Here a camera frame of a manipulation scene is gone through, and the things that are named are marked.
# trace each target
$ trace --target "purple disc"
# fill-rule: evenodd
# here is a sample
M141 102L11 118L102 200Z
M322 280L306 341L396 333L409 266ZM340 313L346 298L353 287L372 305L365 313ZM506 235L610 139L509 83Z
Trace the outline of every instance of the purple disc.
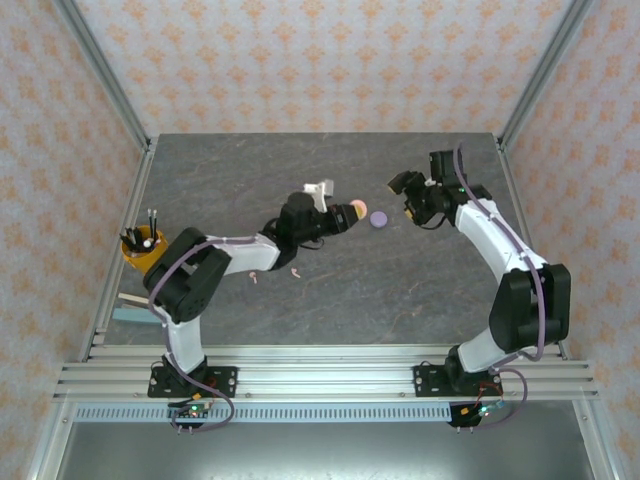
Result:
M382 228L387 224L387 216L384 212L373 212L369 216L369 221L374 227Z

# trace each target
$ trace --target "black mounting plate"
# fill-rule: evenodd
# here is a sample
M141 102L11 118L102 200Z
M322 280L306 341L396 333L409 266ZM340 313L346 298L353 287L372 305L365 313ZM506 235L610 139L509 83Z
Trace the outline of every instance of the black mounting plate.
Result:
M207 366L206 368L205 381L202 383L220 390L229 398L234 398L238 385L238 368L216 366ZM212 396L211 393L206 391L200 391L199 393L203 397ZM147 391L149 398L185 398L192 395L192 385L188 384L187 387L181 385L175 380L174 376L169 374L169 370L164 365L158 365L151 369L151 379L149 380L149 390Z
M444 365L416 365L413 367L413 387L416 397L469 397L480 394L480 384L494 383L494 375L488 372L469 374L469 382L465 382L465 391L456 392L451 385ZM485 390L484 397L499 397L493 389Z

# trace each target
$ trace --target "metal floor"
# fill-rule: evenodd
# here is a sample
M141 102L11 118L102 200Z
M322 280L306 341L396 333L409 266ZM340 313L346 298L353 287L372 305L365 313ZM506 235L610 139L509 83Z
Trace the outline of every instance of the metal floor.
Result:
M59 480L591 480L571 402L532 402L499 428L445 423L76 424Z

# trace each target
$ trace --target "wooden stick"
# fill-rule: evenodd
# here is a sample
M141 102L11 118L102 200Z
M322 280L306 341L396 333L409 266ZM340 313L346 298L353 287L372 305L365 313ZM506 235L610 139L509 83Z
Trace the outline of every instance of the wooden stick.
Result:
M134 303L141 303L143 305L148 305L149 300L143 297L138 297L136 295L129 295L128 293L118 293L118 298L122 300L129 300Z

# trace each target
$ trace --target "cable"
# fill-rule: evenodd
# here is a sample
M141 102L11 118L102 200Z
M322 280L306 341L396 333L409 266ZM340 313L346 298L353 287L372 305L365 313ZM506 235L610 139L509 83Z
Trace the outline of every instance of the cable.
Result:
M493 222L502 231L502 233L505 234L505 236L509 239L511 244L514 246L514 248L520 255L520 258L524 260L524 262L527 264L527 267L529 267L529 271L531 272L531 276L533 278L533 284L535 286L536 296L538 297L538 324L539 325L538 325L538 345L537 345L538 349L536 351L536 354L530 355L529 353L521 350L518 353L513 354L501 360L500 362L496 363L495 365L493 365L493 368L498 368L502 365L506 365L507 363L517 358L518 354L523 355L524 357L528 358L532 362L537 362L542 358L542 355L544 354L544 341L545 341L545 333L546 333L545 329L546 329L546 318L547 318L545 305L544 305L544 293L542 290L542 281L540 280L540 275L538 274L538 270L536 270L535 265L533 264L529 256L526 254L524 248L522 248L522 245L520 244L520 242L518 242L515 236L511 233L511 230L504 223L502 223L498 218L496 218L482 203L480 203L480 200L478 200L478 197L476 197L475 194L471 191L471 188L469 188L469 184L464 179L464 176L462 175L462 171L460 170L460 163L462 163L462 143L458 144L458 146L454 150L454 155L455 155L455 158L453 162L453 168L455 169L456 177L458 177L458 181L460 182L462 187L465 189L465 192L467 192L467 195L469 196L471 201L474 203L474 205L478 208L478 210L480 210L487 217L489 221Z
M171 265L171 267L169 267L167 272L162 276L162 278L158 281L156 286L153 288L153 290L149 294L149 303L148 303L149 311L153 315L158 317L160 319L160 322L162 323L162 334L163 334L163 337L164 337L165 347L167 349L167 357L169 358L169 361L174 366L174 368L176 369L178 374L182 378L184 378L186 381L188 381L192 385L195 385L196 387L200 388L201 390L209 392L209 393L213 394L216 397L222 398L225 402L227 402L227 404L229 405L229 408L231 409L231 411L229 412L229 415L224 420L222 420L222 421L220 421L218 423L211 424L211 425L201 426L201 427L196 428L196 429L189 428L190 433L206 432L206 431L214 430L216 428L220 428L220 427L223 427L223 426L227 425L231 421L233 416L235 415L236 408L233 405L233 402L231 401L231 399L227 395L222 393L220 390L218 390L216 388L209 387L208 385L205 385L203 383L198 382L197 380L191 378L188 373L186 373L184 370L182 370L182 368L180 367L180 365L178 364L178 362L177 362L177 360L175 358L175 355L173 354L173 349L171 348L171 341L169 339L169 322L168 322L167 318L164 315L162 315L155 307L156 297L158 296L158 292L162 289L162 287L164 287L164 285L167 282L167 280L169 279L169 277L171 277L171 275L173 275L175 273L175 271L178 270L178 268L180 268L189 258L191 258L193 255L195 255L199 251L204 250L205 248L208 248L208 247L211 247L211 246L214 246L214 245L225 245L225 244L230 244L230 245L250 245L250 244L254 243L255 241L256 241L256 237L255 236L254 237L243 238L243 239L225 239L225 238L221 239L221 238L216 238L216 239L207 240L206 242L203 242L203 243L201 243L199 245L196 245L195 247L191 248L187 253L182 255L178 260L176 260L176 262L173 265ZM177 415L179 415L181 412L180 412L180 410L177 410L177 412L179 412L179 413L175 413L174 412L175 416L172 417L171 426L179 432L182 429L182 427L179 427L176 424L175 417L177 417Z
M527 401L527 397L529 396L529 386L527 384L527 379L524 378L524 375L522 373L520 373L520 371L516 370L515 368L503 368L502 369L503 372L511 372L515 375L517 375L518 377L520 377L520 380L522 380L522 400L520 400L520 403L518 404L518 406L516 408L514 408L506 417L501 418L500 420L498 420L497 422L493 422L493 423L489 423L487 425L479 425L477 427L473 427L474 430L485 430L487 428L493 428L496 427L498 425L501 425L503 423L505 423L507 420L511 420L513 417L515 417L521 410L522 407L524 406L524 403Z
M437 225L435 225L434 227L423 227L422 225L418 225L421 229L423 230L437 230L439 229L442 224L444 223L444 221L447 219L446 215L442 215L442 218L440 219L440 221L438 222Z

